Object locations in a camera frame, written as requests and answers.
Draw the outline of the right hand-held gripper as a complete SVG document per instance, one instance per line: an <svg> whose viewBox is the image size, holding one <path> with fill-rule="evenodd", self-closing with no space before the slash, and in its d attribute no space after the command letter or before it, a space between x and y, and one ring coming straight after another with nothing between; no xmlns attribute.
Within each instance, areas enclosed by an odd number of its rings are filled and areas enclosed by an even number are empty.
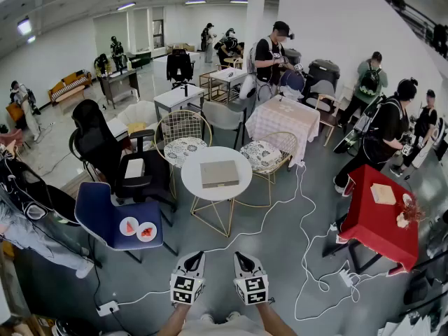
<svg viewBox="0 0 448 336"><path fill-rule="evenodd" d="M269 281L259 259L247 253L234 253L236 275L257 274L234 280L238 296L246 306L265 303L269 299Z"/></svg>

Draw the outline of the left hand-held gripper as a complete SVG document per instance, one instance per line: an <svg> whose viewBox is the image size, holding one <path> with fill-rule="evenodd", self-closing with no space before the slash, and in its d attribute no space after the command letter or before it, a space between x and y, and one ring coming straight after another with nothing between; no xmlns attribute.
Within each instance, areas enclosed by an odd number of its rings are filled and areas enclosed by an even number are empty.
<svg viewBox="0 0 448 336"><path fill-rule="evenodd" d="M176 270L203 274L206 256L203 251L189 253L178 260ZM192 305L202 294L205 279L185 273L172 273L170 278L170 300L174 304Z"/></svg>

